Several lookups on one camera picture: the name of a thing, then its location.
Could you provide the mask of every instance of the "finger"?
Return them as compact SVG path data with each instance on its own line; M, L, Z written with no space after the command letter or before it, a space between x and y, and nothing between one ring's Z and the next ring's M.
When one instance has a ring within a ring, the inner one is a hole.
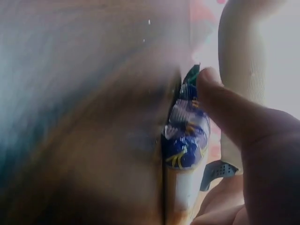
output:
M207 68L198 76L203 109L241 149L244 196L254 224L299 221L300 122L225 89Z
M244 205L236 206L227 210L206 213L193 220L191 225L232 225L237 213Z
M223 178L204 198L198 215L244 204L243 175Z
M240 149L266 136L300 130L299 121L291 115L252 103L224 88L212 68L200 72L197 91L204 111Z
M249 224L250 222L249 222L247 210L244 207L236 214L233 225L249 225Z

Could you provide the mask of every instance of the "hand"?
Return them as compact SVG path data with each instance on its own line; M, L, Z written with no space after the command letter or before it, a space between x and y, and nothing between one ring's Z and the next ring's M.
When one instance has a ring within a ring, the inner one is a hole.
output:
M300 224L300 121L227 90L212 68L200 72L197 90L204 111L241 150L245 205L211 210L192 224Z

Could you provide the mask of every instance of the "candy wrapper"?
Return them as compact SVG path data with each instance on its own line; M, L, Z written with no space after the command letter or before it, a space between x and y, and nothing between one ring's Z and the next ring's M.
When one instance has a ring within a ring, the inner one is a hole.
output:
M173 106L168 124L162 132L165 163L173 168L195 167L208 148L210 120L201 110L197 101L197 89L192 85L196 79L196 70L197 67L191 69L190 78L185 78L179 99Z
M210 119L197 101L199 70L195 65L187 74L162 131L167 225L190 224L208 157Z

